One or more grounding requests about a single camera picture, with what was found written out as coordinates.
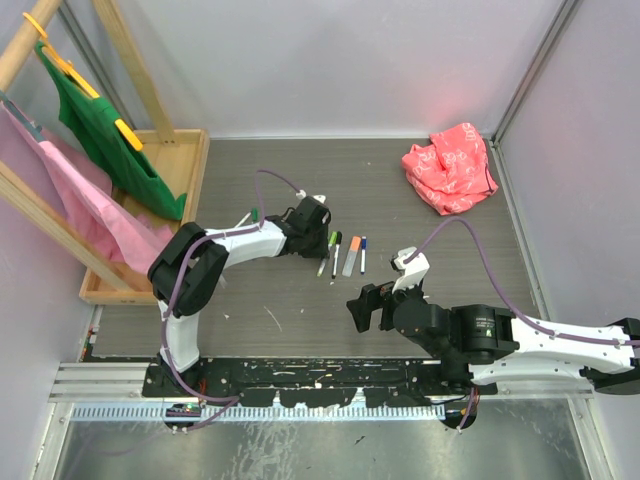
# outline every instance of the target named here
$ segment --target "scratch mark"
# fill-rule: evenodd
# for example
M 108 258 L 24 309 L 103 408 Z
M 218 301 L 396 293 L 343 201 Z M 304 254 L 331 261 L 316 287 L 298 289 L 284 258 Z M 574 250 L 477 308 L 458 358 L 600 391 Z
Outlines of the scratch mark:
M 276 316 L 273 313 L 271 313 L 271 310 L 269 310 L 266 306 L 263 305 L 263 307 L 267 311 L 267 313 L 271 315 L 271 318 L 273 318 L 273 321 L 276 322 L 276 325 L 278 325 L 278 328 L 280 329 L 280 331 L 282 331 L 282 327 L 280 326 L 280 322 L 278 321 Z

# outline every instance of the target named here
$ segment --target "wooden frame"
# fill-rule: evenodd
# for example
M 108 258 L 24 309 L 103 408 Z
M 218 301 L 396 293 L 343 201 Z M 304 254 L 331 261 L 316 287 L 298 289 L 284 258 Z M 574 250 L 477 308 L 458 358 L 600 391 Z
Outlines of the wooden frame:
M 92 2 L 155 127 L 155 130 L 136 131 L 143 143 L 143 151 L 174 195 L 187 193 L 181 222 L 158 217 L 124 192 L 115 191 L 114 198 L 134 216 L 144 214 L 153 225 L 168 224 L 175 231 L 182 223 L 195 219 L 209 150 L 209 135 L 206 130 L 174 129 L 116 0 Z M 62 0 L 38 0 L 30 14 L 46 28 L 61 3 Z M 38 31 L 25 20 L 0 57 L 0 90 L 9 88 L 39 37 Z M 123 263 L 106 259 L 2 159 L 0 196 L 88 267 L 80 289 L 80 297 L 85 301 L 98 304 L 155 303 L 151 284 L 144 275 L 134 272 Z

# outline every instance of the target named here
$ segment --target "white wall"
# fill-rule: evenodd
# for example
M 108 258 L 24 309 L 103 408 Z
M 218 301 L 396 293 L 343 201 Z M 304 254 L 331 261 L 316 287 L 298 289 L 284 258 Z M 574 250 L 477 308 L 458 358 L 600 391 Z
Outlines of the white wall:
M 0 6 L 0 51 L 33 3 Z M 84 68 L 57 18 L 48 32 L 58 51 Z M 30 116 L 71 137 L 57 121 L 55 87 L 34 55 L 7 93 Z M 78 298 L 79 262 L 3 200 L 0 224 L 0 478 L 13 480 L 27 478 L 58 364 L 75 360 L 91 309 Z
M 72 0 L 137 123 L 88 0 Z M 120 1 L 175 124 L 214 137 L 493 132 L 559 0 Z
M 503 144 L 554 320 L 640 318 L 640 3 L 583 2 Z M 637 479 L 640 396 L 598 395 Z

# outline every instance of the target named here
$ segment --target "green shirt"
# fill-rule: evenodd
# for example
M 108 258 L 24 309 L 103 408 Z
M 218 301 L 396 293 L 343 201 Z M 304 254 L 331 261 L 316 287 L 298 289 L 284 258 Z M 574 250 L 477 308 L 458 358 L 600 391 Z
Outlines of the green shirt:
M 149 163 L 144 153 L 137 152 L 122 136 L 114 122 L 118 112 L 104 98 L 92 99 L 76 82 L 54 65 L 38 42 L 35 51 L 51 75 L 60 96 L 60 121 L 74 133 L 87 156 L 103 169 L 113 184 L 128 192 L 153 213 L 180 220 L 187 194 L 173 194 Z

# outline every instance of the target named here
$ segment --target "crumpled red cloth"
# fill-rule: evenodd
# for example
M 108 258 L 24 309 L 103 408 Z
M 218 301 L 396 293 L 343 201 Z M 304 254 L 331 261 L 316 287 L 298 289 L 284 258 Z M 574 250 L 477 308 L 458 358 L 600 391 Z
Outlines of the crumpled red cloth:
M 440 215 L 467 211 L 498 190 L 484 141 L 473 125 L 461 123 L 430 138 L 431 145 L 413 145 L 402 166 L 418 195 Z

